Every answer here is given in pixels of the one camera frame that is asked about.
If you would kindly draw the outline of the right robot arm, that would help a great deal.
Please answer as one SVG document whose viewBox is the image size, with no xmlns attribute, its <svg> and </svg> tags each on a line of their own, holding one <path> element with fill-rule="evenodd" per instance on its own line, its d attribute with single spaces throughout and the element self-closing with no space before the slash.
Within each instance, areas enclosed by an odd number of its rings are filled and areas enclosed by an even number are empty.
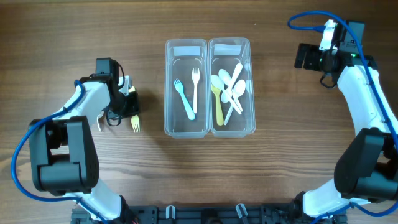
<svg viewBox="0 0 398 224">
<path fill-rule="evenodd" d="M 300 44 L 295 67 L 331 77 L 355 130 L 333 178 L 295 201 L 301 216 L 316 223 L 348 208 L 397 200 L 397 119 L 380 86 L 377 63 L 363 52 L 364 23 L 331 18 L 312 30 L 322 33 L 322 40 L 319 45 Z"/>
</svg>

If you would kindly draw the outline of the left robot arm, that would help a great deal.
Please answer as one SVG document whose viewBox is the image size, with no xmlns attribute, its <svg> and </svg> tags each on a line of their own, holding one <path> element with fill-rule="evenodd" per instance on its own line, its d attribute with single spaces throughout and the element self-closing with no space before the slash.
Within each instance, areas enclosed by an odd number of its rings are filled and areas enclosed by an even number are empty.
<svg viewBox="0 0 398 224">
<path fill-rule="evenodd" d="M 52 194 L 50 201 L 73 200 L 94 222 L 136 223 L 125 199 L 100 180 L 91 125 L 104 116 L 110 126 L 139 114 L 129 76 L 111 58 L 96 60 L 93 74 L 75 81 L 76 92 L 63 108 L 29 125 L 32 180 Z"/>
</svg>

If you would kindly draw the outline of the white plastic spoon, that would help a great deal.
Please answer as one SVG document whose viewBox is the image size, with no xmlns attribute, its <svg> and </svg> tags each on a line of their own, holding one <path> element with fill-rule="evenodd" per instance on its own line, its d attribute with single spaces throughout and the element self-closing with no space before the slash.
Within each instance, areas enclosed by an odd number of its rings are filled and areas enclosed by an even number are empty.
<svg viewBox="0 0 398 224">
<path fill-rule="evenodd" d="M 239 109 L 237 104 L 234 102 L 231 95 L 224 88 L 224 82 L 222 81 L 222 79 L 217 75 L 211 75 L 211 83 L 212 83 L 212 85 L 214 85 L 216 88 L 220 89 L 226 95 L 228 101 L 231 103 L 231 106 L 238 112 L 238 114 L 241 114 L 242 111 Z"/>
<path fill-rule="evenodd" d="M 239 114 L 241 114 L 243 112 L 243 107 L 241 106 L 238 98 L 242 95 L 242 93 L 241 93 L 242 88 L 240 87 L 239 83 L 234 84 L 231 80 L 230 74 L 224 69 L 219 70 L 218 76 L 222 79 L 224 84 L 227 86 L 226 91 L 232 97 L 234 102 L 237 104 L 238 108 L 240 109 Z"/>
</svg>

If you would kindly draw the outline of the short white spoon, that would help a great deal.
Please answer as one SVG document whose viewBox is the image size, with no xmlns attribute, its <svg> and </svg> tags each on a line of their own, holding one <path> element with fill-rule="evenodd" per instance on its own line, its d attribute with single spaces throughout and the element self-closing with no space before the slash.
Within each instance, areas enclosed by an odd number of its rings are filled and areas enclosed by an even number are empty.
<svg viewBox="0 0 398 224">
<path fill-rule="evenodd" d="M 228 93 L 233 92 L 233 86 L 236 83 L 236 80 L 239 77 L 239 74 L 241 73 L 242 69 L 243 69 L 243 65 L 241 63 L 238 63 L 234 69 L 232 77 L 229 75 L 229 73 L 225 69 L 219 70 L 218 76 L 222 79 L 224 84 L 228 86 L 228 88 L 227 88 Z"/>
</svg>

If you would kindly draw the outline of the white plastic fork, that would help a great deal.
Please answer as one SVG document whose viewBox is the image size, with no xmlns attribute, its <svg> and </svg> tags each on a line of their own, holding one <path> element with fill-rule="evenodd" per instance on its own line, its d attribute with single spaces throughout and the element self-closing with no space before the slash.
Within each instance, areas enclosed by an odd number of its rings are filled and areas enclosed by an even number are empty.
<svg viewBox="0 0 398 224">
<path fill-rule="evenodd" d="M 200 69 L 198 67 L 192 69 L 192 81 L 194 84 L 193 91 L 193 112 L 197 113 L 198 106 L 198 82 L 200 80 Z"/>
</svg>

